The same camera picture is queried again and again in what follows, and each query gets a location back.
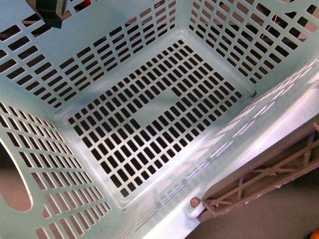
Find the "plastic grid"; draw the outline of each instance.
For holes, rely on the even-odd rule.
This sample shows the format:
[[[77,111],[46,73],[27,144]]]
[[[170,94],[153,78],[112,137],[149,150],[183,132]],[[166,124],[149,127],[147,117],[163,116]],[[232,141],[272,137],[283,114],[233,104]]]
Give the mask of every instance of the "plastic grid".
[[[43,25],[34,14],[0,33],[0,73],[59,108],[106,72],[174,28],[175,5],[175,0],[154,1],[151,7],[97,39],[59,67],[52,65],[33,41],[51,28]],[[66,15],[70,17],[73,13],[76,17],[75,13],[85,7],[79,1],[71,1],[69,8]]]
[[[36,231],[39,238],[84,234],[111,209],[90,173],[53,124],[3,103],[0,108],[0,125],[21,156],[15,161],[28,168],[23,173],[32,175],[43,197],[46,221]]]
[[[81,61],[83,61],[84,59],[86,59],[86,57],[88,56],[88,55],[86,55],[85,57],[83,57],[83,58],[81,58]],[[2,57],[5,57],[6,56],[6,52],[5,51],[3,51],[3,50],[0,50],[0,59],[2,58]],[[284,92],[284,91],[288,91],[289,89],[287,89],[287,88],[284,88],[283,90],[280,90],[281,91],[281,93],[282,92]],[[251,108],[251,109],[249,109],[249,111],[247,110],[246,112],[245,112],[245,114],[247,113],[249,113],[250,111],[252,111],[253,109]],[[228,125],[226,128],[226,130],[230,130],[230,129],[232,129],[234,126],[236,126],[236,121],[234,121],[234,122],[232,122],[232,124],[233,125]],[[196,159],[198,159],[198,158],[200,158],[200,156],[202,155],[202,154],[204,154],[206,151],[205,150],[202,150],[200,153],[198,153],[198,155],[196,155],[196,156],[194,156],[194,157],[192,157],[192,159],[194,160],[194,161],[196,161]],[[208,164],[209,162],[206,162],[206,163],[202,163],[191,175],[189,175],[189,179],[192,179],[194,176],[196,176],[197,175],[197,173],[199,173],[205,166],[207,166],[207,164]],[[189,164],[186,164],[186,165],[182,165],[181,167],[179,167],[174,173],[173,173],[173,175],[174,176],[179,176],[179,175],[181,175],[185,170],[187,170],[189,168]],[[159,190],[163,190],[164,188],[166,188],[168,185],[170,185],[172,183],[172,180],[171,179],[166,179],[160,186],[158,186],[158,188],[159,188]],[[182,182],[181,184],[179,184],[179,185],[176,185],[175,186],[175,188],[173,189],[173,190],[169,190],[168,191],[168,200],[170,199],[170,198],[173,198],[183,187],[184,187],[184,185],[185,185],[185,182]],[[152,208],[152,210],[153,210],[153,208],[154,207],[158,207],[158,205],[152,205],[151,206],[151,208]],[[141,217],[143,217],[144,219],[144,221],[147,221],[147,219],[149,218],[148,216],[147,216],[147,212],[142,212],[141,213]]]
[[[194,0],[189,28],[253,84],[317,31],[317,6],[275,14],[258,0]]]
[[[143,115],[149,124],[139,123],[136,115],[164,92],[173,95],[174,105],[154,121]],[[69,122],[126,197],[241,97],[180,40]]]
[[[271,107],[275,106],[280,98],[290,92],[300,78],[302,78],[308,71],[310,71],[316,64],[318,64],[319,59],[315,59],[313,62],[309,63],[302,69],[296,71],[293,75],[282,81],[282,83],[273,87],[259,98],[255,99],[249,106],[247,106],[237,117],[235,117],[229,124],[227,124],[220,132],[218,132],[210,141],[202,146],[200,150],[195,152],[189,159],[186,160],[179,168],[177,168],[172,175],[177,177],[182,175],[187,169],[187,179],[193,180],[205,167],[207,167],[212,160],[222,155],[223,152],[227,150],[231,144],[238,140],[240,137],[245,137],[250,131],[249,128],[254,125],[254,123],[263,117]],[[167,187],[169,184],[173,183],[175,185],[173,188],[179,188],[186,185],[184,175],[176,180],[174,183],[171,179],[164,180],[160,185],[160,190]]]

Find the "floor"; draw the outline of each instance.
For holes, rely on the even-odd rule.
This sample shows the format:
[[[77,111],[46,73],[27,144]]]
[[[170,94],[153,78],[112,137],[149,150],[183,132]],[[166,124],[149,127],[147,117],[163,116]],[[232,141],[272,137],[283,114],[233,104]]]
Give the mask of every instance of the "floor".
[[[319,228],[319,169],[228,214],[186,239],[309,239]]]

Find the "light blue basket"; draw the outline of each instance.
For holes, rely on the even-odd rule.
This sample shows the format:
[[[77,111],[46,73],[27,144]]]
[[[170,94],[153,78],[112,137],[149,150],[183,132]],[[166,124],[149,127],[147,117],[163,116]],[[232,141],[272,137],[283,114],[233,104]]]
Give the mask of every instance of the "light blue basket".
[[[0,238],[184,238],[189,200],[319,112],[317,0],[0,0]]]

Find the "brown plastic object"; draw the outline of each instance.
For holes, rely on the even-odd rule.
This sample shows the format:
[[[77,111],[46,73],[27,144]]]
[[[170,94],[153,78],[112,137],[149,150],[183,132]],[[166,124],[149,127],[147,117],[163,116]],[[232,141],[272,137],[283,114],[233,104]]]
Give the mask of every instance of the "brown plastic object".
[[[200,204],[201,200],[198,197],[193,197],[189,202],[192,208],[196,208]]]
[[[319,167],[319,115],[213,185],[202,197],[205,222]]]

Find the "dark object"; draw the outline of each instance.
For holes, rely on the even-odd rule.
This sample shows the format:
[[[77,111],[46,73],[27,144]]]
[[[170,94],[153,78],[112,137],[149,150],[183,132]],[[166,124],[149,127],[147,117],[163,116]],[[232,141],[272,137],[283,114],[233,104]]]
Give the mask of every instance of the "dark object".
[[[67,0],[26,0],[47,26],[61,28]]]
[[[308,233],[307,235],[305,235],[305,237],[303,239],[311,239],[312,234],[313,234],[313,232]]]

